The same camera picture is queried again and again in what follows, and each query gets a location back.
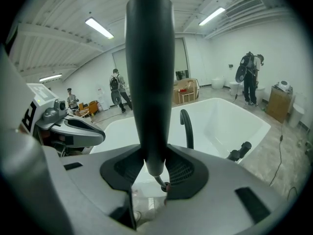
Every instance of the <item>black cord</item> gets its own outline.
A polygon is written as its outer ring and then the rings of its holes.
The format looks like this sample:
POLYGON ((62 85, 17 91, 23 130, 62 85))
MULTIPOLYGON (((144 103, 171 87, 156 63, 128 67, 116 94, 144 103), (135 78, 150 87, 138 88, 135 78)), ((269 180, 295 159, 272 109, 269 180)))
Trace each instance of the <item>black cord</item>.
POLYGON ((273 183, 274 179, 276 178, 276 175, 277 175, 277 172, 278 172, 278 170, 279 170, 279 167, 280 167, 280 165, 282 164, 282 151, 281 151, 281 149, 280 149, 280 144, 281 144, 282 141, 283 141, 283 123, 282 123, 282 125, 281 125, 280 131, 281 131, 280 142, 279 142, 280 163, 279 163, 279 166, 278 166, 278 168, 277 168, 277 170, 276 170, 276 172, 275 172, 275 175, 274 175, 272 181, 270 182, 269 186, 273 183))
POLYGON ((238 86, 237 86, 237 92, 236 92, 236 95, 235 95, 235 100, 232 102, 232 103, 234 103, 235 101, 236 101, 236 99, 237 99, 237 97, 238 97, 238 89, 239 89, 239 83, 238 83, 238 86))
MULTIPOLYGON (((112 117, 115 117, 115 116, 118 116, 118 115, 122 115, 122 114, 123 114, 123 113, 116 114, 116 115, 114 115, 114 116, 112 116, 112 117)), ((99 121, 99 122, 96 122, 96 123, 100 123, 100 122, 102 122, 102 121, 104 121, 104 120, 107 120, 107 119, 109 119, 109 118, 112 118, 112 117, 108 117, 108 118, 103 119, 103 120, 101 120, 101 121, 99 121)))
POLYGON ((289 199, 289 195, 290 195, 290 192, 291 192, 291 190, 292 189, 294 189, 295 190, 295 194, 297 194, 297 196, 298 196, 298 191, 297 191, 297 188, 296 187, 291 187, 290 188, 290 190, 289 190, 289 192, 288 192, 288 197, 287 197, 287 200, 289 199))

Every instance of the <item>ceiling light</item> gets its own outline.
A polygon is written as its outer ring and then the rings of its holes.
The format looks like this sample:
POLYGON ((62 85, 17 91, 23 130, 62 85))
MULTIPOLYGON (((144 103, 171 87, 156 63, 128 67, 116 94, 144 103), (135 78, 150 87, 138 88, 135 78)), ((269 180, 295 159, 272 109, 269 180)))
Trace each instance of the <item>ceiling light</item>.
POLYGON ((102 27, 94 18, 88 18, 85 21, 85 23, 88 24, 90 27, 94 28, 96 31, 99 31, 102 35, 106 36, 109 39, 114 37, 104 27, 102 27))
POLYGON ((219 8, 218 10, 214 11, 210 16, 208 16, 206 19, 204 19, 199 25, 203 26, 211 19, 215 18, 218 14, 221 14, 225 9, 219 8))
POLYGON ((49 80, 49 79, 52 79, 52 78, 56 78, 56 77, 60 77, 60 76, 62 76, 62 74, 57 74, 57 75, 53 75, 53 76, 44 77, 44 78, 39 79, 39 82, 46 81, 46 80, 49 80))

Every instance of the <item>person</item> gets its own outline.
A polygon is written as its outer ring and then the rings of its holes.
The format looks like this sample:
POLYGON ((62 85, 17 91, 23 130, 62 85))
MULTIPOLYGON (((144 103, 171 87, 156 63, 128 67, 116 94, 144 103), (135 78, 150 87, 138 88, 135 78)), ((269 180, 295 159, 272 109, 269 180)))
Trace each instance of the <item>person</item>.
MULTIPOLYGON (((130 108, 131 110, 133 110, 132 103, 131 103, 131 101, 130 101, 130 99, 129 99, 129 97, 127 96, 126 91, 125 91, 125 80, 124 80, 124 77, 119 74, 118 69, 114 69, 114 70, 113 70, 113 75, 110 77, 110 84, 111 84, 111 82, 112 82, 112 80, 113 80, 114 77, 116 77, 116 79, 117 79, 117 81, 118 81, 118 83, 119 83, 119 85, 118 85, 118 91, 120 92, 121 96, 122 96, 122 97, 125 99, 125 101, 127 102, 129 108, 130 108)), ((122 100, 121 100, 121 102, 119 103, 119 107, 121 108, 122 113, 124 113, 124 112, 126 111, 125 108, 124 108, 124 105, 122 104, 122 100)))
POLYGON ((77 102, 79 100, 74 94, 72 94, 72 88, 68 88, 67 92, 68 92, 68 97, 67 97, 68 106, 75 113, 76 111, 78 111, 77 102))
POLYGON ((261 54, 254 56, 253 62, 247 65, 247 72, 244 78, 244 94, 247 105, 259 106, 256 102, 255 89, 258 86, 258 72, 264 64, 264 57, 261 54))

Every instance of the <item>ceiling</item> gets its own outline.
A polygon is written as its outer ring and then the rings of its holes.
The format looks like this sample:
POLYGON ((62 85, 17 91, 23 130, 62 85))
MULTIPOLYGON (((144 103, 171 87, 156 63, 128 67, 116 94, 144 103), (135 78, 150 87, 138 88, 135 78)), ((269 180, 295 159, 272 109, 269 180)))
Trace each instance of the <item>ceiling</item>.
MULTIPOLYGON (((62 73, 65 80, 86 62, 125 42, 129 0, 28 0, 16 17, 18 35, 9 57, 27 83, 62 73), (114 38, 85 24, 94 17, 114 38)), ((291 18, 283 0, 171 0, 175 32, 211 38, 253 24, 291 18), (204 26, 219 7, 226 9, 204 26)))

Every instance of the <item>bathtub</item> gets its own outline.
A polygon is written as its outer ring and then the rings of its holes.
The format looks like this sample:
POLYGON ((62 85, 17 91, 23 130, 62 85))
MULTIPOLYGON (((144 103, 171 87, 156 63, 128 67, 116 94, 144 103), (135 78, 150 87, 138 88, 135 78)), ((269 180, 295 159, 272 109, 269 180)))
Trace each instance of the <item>bathtub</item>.
MULTIPOLYGON (((211 98, 172 108, 168 143, 173 145, 187 147, 185 127, 180 124, 179 118, 182 109, 190 116, 194 149, 221 158, 226 158, 232 150, 240 149, 242 143, 248 141, 252 148, 244 160, 270 129, 269 124, 245 109, 221 98, 211 98)), ((105 134, 105 141, 95 146, 91 153, 139 144, 134 117, 111 123, 105 129, 105 134)), ((166 167, 161 178, 164 182, 169 182, 166 167)), ((138 197, 165 196, 158 183, 148 173, 146 165, 133 185, 133 194, 138 197)))

